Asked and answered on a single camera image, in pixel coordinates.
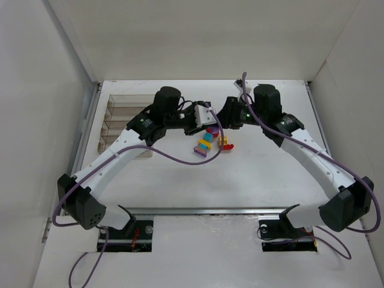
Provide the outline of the aluminium rail front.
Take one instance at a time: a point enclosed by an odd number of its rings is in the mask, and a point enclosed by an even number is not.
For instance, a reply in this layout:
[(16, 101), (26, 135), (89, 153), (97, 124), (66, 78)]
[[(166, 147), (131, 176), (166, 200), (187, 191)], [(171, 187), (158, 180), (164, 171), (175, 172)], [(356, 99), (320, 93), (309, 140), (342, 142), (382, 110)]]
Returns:
[(286, 208), (127, 208), (135, 215), (275, 215)]

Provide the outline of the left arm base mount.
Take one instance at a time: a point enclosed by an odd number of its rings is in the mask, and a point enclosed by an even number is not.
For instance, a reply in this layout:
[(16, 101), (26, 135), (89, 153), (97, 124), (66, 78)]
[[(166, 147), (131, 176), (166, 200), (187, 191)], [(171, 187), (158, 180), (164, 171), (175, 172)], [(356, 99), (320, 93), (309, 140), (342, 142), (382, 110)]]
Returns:
[[(108, 231), (109, 238), (104, 249), (105, 252), (150, 253), (152, 251), (153, 218), (139, 217), (128, 235), (113, 228), (108, 228)], [(101, 252), (105, 242), (106, 233), (100, 232), (97, 241), (98, 252)]]

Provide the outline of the yellow lego plate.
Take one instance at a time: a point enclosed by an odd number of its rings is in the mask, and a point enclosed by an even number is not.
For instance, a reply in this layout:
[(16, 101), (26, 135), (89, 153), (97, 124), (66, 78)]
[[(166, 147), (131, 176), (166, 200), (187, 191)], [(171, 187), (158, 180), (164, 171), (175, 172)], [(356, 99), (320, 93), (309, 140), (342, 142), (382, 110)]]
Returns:
[(203, 139), (200, 139), (198, 141), (199, 147), (201, 147), (204, 150), (210, 150), (211, 149), (211, 143), (208, 141), (205, 141)]

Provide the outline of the small yellow lego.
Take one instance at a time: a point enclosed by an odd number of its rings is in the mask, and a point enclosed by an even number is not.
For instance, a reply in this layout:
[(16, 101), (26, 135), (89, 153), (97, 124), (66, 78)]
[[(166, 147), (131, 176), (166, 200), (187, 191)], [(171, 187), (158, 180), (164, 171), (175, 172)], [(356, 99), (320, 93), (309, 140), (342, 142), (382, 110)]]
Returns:
[(227, 137), (226, 136), (223, 136), (223, 137), (219, 136), (218, 137), (218, 144), (226, 146), (227, 145)]

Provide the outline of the purple tan lego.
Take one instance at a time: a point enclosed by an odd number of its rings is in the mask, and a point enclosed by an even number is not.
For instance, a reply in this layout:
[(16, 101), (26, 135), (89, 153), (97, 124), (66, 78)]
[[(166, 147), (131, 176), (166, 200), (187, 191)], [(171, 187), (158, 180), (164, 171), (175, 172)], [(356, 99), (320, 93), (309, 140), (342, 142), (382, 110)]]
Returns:
[(205, 148), (202, 148), (201, 146), (196, 146), (193, 148), (194, 153), (197, 155), (206, 158), (207, 157), (207, 150)]

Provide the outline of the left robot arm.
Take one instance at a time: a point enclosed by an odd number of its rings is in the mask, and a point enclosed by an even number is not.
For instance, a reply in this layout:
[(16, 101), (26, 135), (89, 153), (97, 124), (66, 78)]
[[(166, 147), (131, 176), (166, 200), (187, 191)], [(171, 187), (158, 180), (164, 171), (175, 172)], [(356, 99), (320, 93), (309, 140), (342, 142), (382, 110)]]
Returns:
[(141, 153), (152, 150), (175, 159), (153, 147), (167, 130), (183, 129), (185, 134), (193, 135), (207, 127), (204, 119), (215, 119), (209, 102), (192, 101), (183, 108), (181, 99), (178, 89), (160, 88), (153, 102), (132, 118), (118, 138), (91, 164), (72, 176), (63, 174), (57, 181), (59, 203), (53, 212), (53, 225), (65, 226), (58, 222), (59, 213), (65, 211), (74, 220), (71, 226), (82, 226), (85, 230), (110, 227), (131, 231), (133, 214), (122, 206), (110, 208), (99, 199), (114, 177)]

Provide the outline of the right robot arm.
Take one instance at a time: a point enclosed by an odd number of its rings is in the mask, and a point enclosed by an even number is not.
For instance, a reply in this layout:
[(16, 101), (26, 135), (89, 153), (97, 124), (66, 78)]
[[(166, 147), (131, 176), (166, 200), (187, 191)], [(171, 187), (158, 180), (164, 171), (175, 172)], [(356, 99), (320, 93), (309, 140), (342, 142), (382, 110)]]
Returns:
[(310, 136), (294, 115), (284, 113), (280, 92), (274, 85), (259, 84), (250, 89), (244, 80), (236, 80), (238, 97), (227, 97), (218, 118), (224, 129), (238, 130), (243, 125), (260, 126), (263, 134), (290, 154), (320, 185), (325, 203), (295, 204), (279, 214), (283, 230), (305, 226), (326, 226), (335, 232), (350, 225), (374, 206), (373, 183), (337, 163)]

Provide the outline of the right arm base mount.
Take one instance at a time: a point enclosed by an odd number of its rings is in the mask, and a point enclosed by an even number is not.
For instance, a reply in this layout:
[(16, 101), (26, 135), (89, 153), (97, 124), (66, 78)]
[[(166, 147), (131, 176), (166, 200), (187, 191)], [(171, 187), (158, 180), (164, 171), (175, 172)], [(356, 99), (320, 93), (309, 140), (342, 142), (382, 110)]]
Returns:
[(261, 219), (257, 237), (262, 241), (263, 252), (317, 252), (313, 231), (294, 228), (278, 219)]

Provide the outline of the red rounded lego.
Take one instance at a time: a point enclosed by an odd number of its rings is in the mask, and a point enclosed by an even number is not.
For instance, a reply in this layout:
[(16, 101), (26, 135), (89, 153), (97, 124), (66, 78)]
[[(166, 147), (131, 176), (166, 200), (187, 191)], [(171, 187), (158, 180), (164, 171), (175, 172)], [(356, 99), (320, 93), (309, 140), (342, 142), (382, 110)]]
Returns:
[(218, 134), (220, 129), (218, 127), (208, 127), (206, 131), (210, 134)]

